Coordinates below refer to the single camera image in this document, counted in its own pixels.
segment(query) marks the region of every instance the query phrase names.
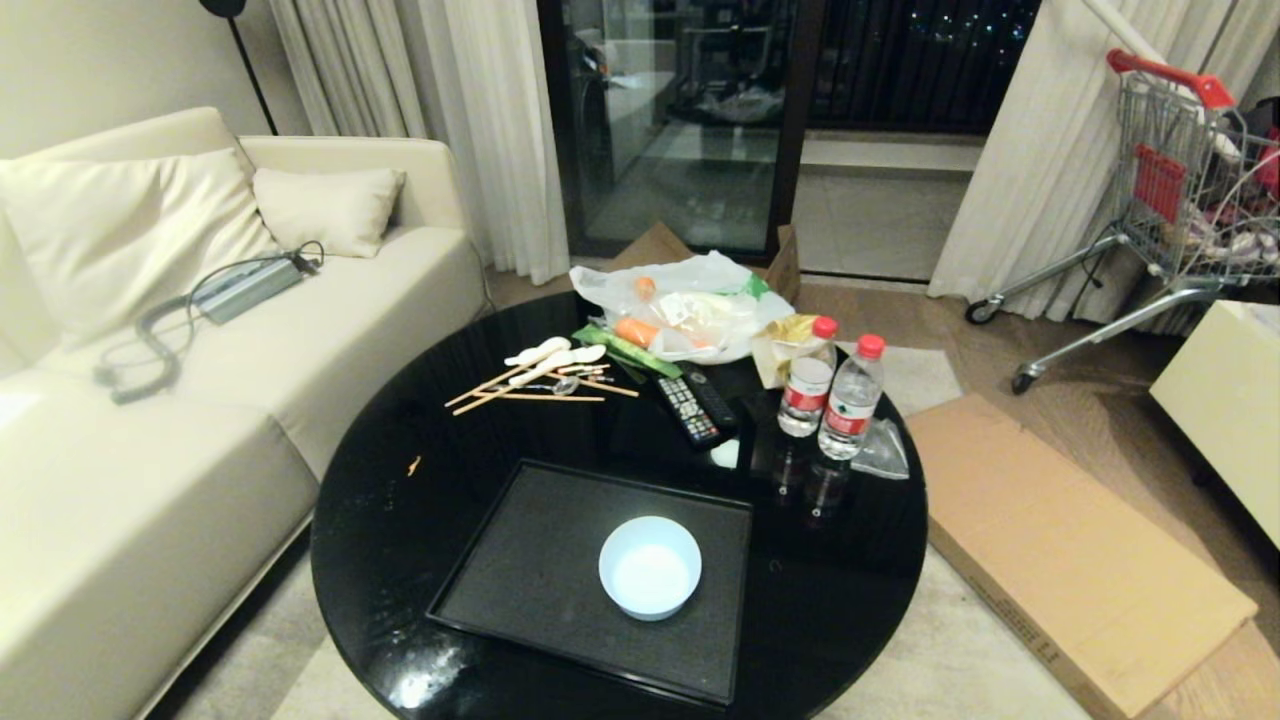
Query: rug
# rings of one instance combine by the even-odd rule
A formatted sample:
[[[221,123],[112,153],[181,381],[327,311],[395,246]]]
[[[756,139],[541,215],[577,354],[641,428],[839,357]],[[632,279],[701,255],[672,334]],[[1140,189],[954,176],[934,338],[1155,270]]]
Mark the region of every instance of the rug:
[[[886,391],[904,415],[963,393],[946,354],[940,350],[890,347],[883,361]],[[243,648],[227,652],[173,717],[392,717],[356,680],[333,641],[323,633],[308,560],[291,570],[270,606],[237,639],[236,644]],[[305,637],[307,644],[291,646],[285,653],[278,642],[266,642],[282,637]],[[1088,720],[1048,670],[932,547],[925,553],[915,597],[884,652],[818,717]]]

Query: shopping cart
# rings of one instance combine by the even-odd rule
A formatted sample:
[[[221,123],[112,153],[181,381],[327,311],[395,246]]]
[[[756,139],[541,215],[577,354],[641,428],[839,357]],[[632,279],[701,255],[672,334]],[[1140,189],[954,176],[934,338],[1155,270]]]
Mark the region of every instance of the shopping cart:
[[[1075,254],[970,305],[965,319],[986,324],[1014,295],[1094,256],[1096,270],[1101,255],[1116,247],[1137,252],[1162,287],[1144,306],[1020,365],[1015,395],[1080,347],[1180,305],[1210,304],[1229,288],[1275,281],[1280,268],[1280,135],[1274,127],[1251,133],[1212,76],[1121,50],[1108,53],[1107,63],[1121,78],[1120,152],[1103,200],[1114,219]]]

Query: paper box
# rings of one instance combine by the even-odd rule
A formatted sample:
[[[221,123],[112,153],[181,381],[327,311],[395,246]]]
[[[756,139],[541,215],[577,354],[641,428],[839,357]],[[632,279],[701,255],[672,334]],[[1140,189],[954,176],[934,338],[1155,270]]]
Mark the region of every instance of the paper box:
[[[694,256],[694,251],[686,246],[675,232],[667,225],[658,223],[649,228],[617,258],[605,265],[605,270],[625,270],[637,265],[659,265],[663,263],[678,263]],[[769,288],[795,304],[800,295],[800,256],[796,250],[796,233],[791,225],[778,228],[778,254],[767,268],[751,268],[751,272],[764,278]]]
[[[1093,717],[1137,717],[1257,612],[982,397],[908,424],[929,541]]]

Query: round coffee table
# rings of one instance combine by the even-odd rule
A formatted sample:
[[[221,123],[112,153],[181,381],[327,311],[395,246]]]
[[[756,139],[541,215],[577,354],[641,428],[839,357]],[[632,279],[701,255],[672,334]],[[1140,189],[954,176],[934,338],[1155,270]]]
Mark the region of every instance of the round coffee table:
[[[911,477],[854,474],[835,515],[815,525],[801,493],[780,497],[771,480],[778,392],[760,389],[750,360],[708,370],[742,416],[736,469],[692,450],[653,382],[639,387],[639,398],[497,400],[457,418],[443,407],[500,372],[503,357],[568,336],[598,313],[572,293],[497,313],[424,352],[361,411],[325,477],[312,527],[316,594],[334,643],[401,717],[813,715],[879,655],[920,577],[924,478],[901,416],[882,400],[877,415],[902,430]],[[525,459],[751,505],[736,692],[727,708],[428,618]]]

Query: white cabinet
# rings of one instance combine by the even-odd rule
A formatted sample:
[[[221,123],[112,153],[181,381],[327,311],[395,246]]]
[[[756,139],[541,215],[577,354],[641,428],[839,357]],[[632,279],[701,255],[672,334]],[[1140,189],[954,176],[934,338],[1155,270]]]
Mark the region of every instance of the white cabinet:
[[[1151,395],[1280,546],[1280,307],[1215,302]]]

